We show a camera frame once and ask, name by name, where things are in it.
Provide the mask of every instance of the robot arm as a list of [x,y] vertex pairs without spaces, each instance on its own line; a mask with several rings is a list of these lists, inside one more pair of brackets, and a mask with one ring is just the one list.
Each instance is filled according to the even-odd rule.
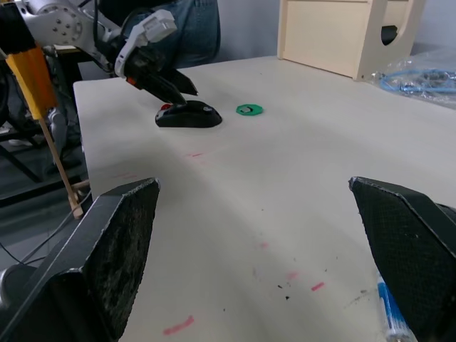
[[[95,0],[16,0],[0,6],[0,29],[28,34],[40,46],[72,45],[90,55],[105,71],[115,72],[136,88],[160,100],[185,104],[181,91],[197,95],[192,81],[176,70],[161,69],[161,55],[149,43],[162,40],[177,28],[172,14],[159,10],[135,25],[128,38],[120,27],[98,13]],[[0,38],[6,55],[27,51],[21,36]]]

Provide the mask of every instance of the black mouse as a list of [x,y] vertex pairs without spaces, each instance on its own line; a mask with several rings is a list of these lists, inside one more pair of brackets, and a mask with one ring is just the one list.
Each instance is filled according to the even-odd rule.
[[159,127],[210,128],[222,121],[220,114],[201,101],[187,101],[186,105],[171,105],[155,116]]

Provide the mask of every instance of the person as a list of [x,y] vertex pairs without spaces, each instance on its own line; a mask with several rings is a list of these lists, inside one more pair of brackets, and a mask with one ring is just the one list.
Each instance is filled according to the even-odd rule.
[[165,9],[175,18],[177,31],[152,44],[164,57],[163,68],[189,68],[213,62],[220,49],[220,19],[217,0],[105,0],[100,11],[119,26],[125,34],[150,15],[139,13],[128,18],[132,11],[146,7]]

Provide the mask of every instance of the wooden box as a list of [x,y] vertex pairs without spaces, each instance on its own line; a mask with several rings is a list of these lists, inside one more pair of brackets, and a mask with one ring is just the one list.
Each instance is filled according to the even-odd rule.
[[[425,0],[281,0],[278,57],[362,80],[410,55]],[[383,45],[383,26],[398,35]]]

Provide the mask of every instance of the wooden stick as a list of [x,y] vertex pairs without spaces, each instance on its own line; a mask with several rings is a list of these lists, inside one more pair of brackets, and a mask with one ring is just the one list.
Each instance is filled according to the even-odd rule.
[[[66,191],[68,193],[68,200],[70,201],[71,209],[74,209],[78,206],[78,198],[76,197],[76,194],[74,193],[73,188],[71,187],[70,181],[68,180],[68,177],[65,173],[65,169],[63,168],[62,162],[60,161],[60,156],[58,155],[56,146],[54,145],[54,141],[52,140],[51,134],[48,130],[48,126],[46,126],[46,121],[44,121],[44,119],[42,117],[39,118],[38,121],[40,122],[40,126],[41,126],[41,129],[43,130],[44,137],[46,139],[46,142],[48,143],[49,149],[51,150],[52,157],[58,168],[58,172],[60,173],[60,176],[65,185]],[[79,218],[82,215],[83,215],[83,210],[80,207],[73,212],[73,216],[75,218]]]

